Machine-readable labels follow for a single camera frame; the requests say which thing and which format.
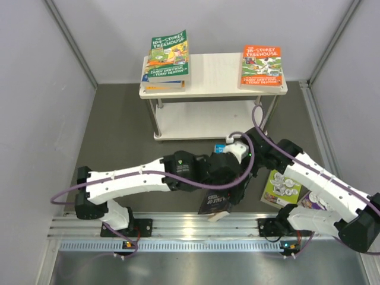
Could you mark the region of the light blue storey treehouse book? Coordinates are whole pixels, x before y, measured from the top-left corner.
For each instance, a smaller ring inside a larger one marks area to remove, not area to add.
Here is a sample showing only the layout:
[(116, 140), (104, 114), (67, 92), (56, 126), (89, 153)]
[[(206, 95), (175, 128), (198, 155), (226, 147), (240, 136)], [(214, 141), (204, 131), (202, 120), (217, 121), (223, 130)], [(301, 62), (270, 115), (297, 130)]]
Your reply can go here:
[(223, 153), (225, 147), (226, 147), (225, 144), (216, 144), (216, 145), (214, 146), (214, 152), (215, 152), (216, 154)]

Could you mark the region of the dark tale of cities book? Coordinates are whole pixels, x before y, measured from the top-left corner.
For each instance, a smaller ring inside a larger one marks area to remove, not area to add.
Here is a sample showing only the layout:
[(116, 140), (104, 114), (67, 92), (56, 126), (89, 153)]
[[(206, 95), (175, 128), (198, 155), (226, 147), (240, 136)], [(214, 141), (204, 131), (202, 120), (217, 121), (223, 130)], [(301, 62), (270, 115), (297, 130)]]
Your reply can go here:
[(198, 215), (206, 216), (210, 222), (217, 222), (230, 215), (231, 203), (223, 196), (208, 190), (198, 210)]

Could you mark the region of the orange 78-storey treehouse book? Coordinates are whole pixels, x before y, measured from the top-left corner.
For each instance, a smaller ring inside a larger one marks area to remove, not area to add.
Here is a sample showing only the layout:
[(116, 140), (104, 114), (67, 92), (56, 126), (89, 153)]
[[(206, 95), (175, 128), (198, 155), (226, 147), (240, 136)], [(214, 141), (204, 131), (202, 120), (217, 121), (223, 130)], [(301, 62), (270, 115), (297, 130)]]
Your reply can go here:
[(243, 49), (239, 88), (274, 93), (283, 88), (281, 47), (246, 45)]

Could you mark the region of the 130-storey treehouse book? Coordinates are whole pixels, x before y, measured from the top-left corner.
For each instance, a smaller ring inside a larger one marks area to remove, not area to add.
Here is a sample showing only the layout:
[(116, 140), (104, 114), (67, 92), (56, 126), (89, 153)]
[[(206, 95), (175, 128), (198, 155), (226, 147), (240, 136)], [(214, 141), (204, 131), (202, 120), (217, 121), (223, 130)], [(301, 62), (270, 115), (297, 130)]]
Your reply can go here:
[(182, 81), (180, 85), (176, 86), (159, 86), (159, 87), (143, 87), (142, 92), (146, 94), (158, 94), (158, 93), (175, 93), (185, 91), (185, 82)]

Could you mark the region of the blue 91-storey treehouse book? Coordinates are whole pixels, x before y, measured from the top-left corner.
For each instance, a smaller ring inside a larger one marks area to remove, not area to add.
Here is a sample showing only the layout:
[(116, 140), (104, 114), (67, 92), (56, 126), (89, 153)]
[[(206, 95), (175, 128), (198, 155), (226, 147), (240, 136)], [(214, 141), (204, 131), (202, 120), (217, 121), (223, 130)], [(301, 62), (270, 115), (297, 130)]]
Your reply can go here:
[(183, 81), (181, 80), (172, 80), (172, 81), (160, 81), (157, 83), (151, 83), (148, 79), (148, 56), (145, 56), (143, 59), (142, 73), (141, 73), (141, 85), (143, 87), (170, 87), (170, 88), (182, 88)]

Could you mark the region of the green 104-storey treehouse book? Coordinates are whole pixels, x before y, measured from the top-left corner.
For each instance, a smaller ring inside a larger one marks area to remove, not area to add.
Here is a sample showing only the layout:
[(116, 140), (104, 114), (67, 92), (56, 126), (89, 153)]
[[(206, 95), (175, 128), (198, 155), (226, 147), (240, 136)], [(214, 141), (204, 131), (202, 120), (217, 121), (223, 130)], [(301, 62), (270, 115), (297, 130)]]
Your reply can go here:
[(189, 61), (186, 30), (168, 36), (153, 37), (147, 62), (149, 82), (189, 81)]

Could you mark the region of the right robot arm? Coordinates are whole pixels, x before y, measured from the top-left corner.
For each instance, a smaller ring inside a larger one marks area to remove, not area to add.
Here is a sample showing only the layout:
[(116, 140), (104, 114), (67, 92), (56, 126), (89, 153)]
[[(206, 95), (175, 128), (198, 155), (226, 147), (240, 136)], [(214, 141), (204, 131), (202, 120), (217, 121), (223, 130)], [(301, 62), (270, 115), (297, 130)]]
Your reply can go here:
[(366, 253), (379, 235), (379, 194), (367, 194), (349, 186), (318, 165), (295, 143), (278, 144), (259, 129), (245, 133), (254, 147), (252, 173), (265, 167), (299, 182), (330, 207), (328, 210), (287, 204), (270, 226), (282, 236), (306, 230), (339, 238), (350, 249)]

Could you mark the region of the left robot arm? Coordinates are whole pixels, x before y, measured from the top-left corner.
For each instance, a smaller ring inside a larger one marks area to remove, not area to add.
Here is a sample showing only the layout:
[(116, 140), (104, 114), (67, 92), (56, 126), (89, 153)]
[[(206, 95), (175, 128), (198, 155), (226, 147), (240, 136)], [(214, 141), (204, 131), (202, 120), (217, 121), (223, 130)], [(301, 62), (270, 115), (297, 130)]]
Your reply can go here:
[(187, 151), (156, 159), (150, 163), (113, 172), (84, 169), (78, 182), (74, 208), (80, 220), (100, 220), (122, 236), (134, 230), (129, 207), (117, 198), (144, 192), (193, 192), (198, 189), (221, 191), (227, 197), (242, 191), (250, 175), (255, 156), (245, 143), (234, 142), (222, 153), (194, 155)]

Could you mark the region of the lime green cartoon book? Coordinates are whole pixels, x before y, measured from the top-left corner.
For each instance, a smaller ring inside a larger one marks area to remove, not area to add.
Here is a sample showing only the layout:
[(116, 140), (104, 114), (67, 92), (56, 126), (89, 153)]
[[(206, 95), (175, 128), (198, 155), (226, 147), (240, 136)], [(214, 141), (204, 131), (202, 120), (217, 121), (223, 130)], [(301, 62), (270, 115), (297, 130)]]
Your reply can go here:
[(276, 208), (283, 208), (287, 204), (296, 204), (301, 189), (302, 186), (299, 182), (272, 170), (262, 193), (261, 202)]

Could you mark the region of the white two-tier wooden shelf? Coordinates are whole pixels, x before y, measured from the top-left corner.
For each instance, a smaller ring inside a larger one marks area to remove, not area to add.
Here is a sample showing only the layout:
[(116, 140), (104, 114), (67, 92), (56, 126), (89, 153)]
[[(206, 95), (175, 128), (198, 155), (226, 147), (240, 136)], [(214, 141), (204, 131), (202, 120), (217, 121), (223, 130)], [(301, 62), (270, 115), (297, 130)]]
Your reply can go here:
[(263, 97), (272, 102), (266, 112), (255, 115), (267, 123), (279, 98), (288, 91), (284, 83), (277, 93), (241, 90), (238, 87), (241, 53), (193, 54), (191, 80), (178, 92), (139, 95), (147, 106), (157, 141), (212, 140), (252, 127), (251, 112)]

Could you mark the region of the purple cartoon book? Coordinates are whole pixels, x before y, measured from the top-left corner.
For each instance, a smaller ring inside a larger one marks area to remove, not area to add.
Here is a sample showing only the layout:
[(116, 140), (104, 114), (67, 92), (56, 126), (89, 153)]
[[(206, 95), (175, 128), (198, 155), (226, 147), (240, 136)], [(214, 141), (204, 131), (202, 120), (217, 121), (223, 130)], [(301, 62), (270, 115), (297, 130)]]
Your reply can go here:
[(330, 206), (311, 191), (305, 194), (297, 204), (299, 206), (314, 210), (330, 210)]

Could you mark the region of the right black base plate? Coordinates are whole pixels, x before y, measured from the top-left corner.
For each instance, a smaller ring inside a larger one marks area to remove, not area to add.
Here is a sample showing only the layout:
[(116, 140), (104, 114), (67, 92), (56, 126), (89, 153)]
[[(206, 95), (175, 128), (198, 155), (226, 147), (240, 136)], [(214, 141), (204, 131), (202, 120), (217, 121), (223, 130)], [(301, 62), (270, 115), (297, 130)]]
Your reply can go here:
[(312, 234), (310, 230), (296, 230), (287, 220), (280, 220), (279, 218), (259, 218), (257, 222), (259, 236), (268, 240), (297, 237), (298, 232), (302, 237), (309, 237)]

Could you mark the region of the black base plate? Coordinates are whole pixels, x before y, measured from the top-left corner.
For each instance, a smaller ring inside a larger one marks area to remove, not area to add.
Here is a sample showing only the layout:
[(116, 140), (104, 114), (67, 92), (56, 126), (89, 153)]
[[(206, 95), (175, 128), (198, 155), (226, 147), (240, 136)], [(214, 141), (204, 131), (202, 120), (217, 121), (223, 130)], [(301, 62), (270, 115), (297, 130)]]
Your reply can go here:
[(259, 236), (268, 240), (297, 237), (298, 232), (302, 237), (309, 237), (312, 234), (310, 230), (296, 230), (287, 220), (280, 220), (279, 218), (259, 218), (257, 222)]
[[(149, 238), (153, 229), (153, 220), (150, 218), (135, 218), (126, 229), (117, 230), (119, 234), (128, 238)], [(116, 238), (116, 234), (111, 232), (104, 224), (100, 231), (102, 238)]]

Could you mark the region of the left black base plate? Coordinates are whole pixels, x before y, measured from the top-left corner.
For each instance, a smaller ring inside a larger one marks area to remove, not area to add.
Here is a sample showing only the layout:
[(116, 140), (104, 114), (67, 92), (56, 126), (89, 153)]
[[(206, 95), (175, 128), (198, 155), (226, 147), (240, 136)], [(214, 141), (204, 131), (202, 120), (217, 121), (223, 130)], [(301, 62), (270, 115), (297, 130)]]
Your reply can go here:
[[(149, 238), (153, 229), (153, 220), (150, 218), (135, 218), (126, 229), (117, 230), (119, 234), (128, 238)], [(116, 234), (111, 232), (104, 224), (100, 231), (102, 238), (116, 238)]]

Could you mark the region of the aluminium mounting rail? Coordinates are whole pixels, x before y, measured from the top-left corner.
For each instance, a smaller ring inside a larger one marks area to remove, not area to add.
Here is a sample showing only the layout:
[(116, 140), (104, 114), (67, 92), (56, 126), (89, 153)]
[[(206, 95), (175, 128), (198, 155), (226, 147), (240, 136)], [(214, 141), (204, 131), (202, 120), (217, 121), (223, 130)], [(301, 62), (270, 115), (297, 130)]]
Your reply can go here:
[[(152, 219), (152, 239), (226, 240), (259, 239), (258, 219), (275, 217), (275, 213), (232, 213), (217, 222), (195, 213), (135, 213), (137, 219)], [(79, 220), (74, 213), (54, 217), (49, 239), (99, 238), (102, 223)]]

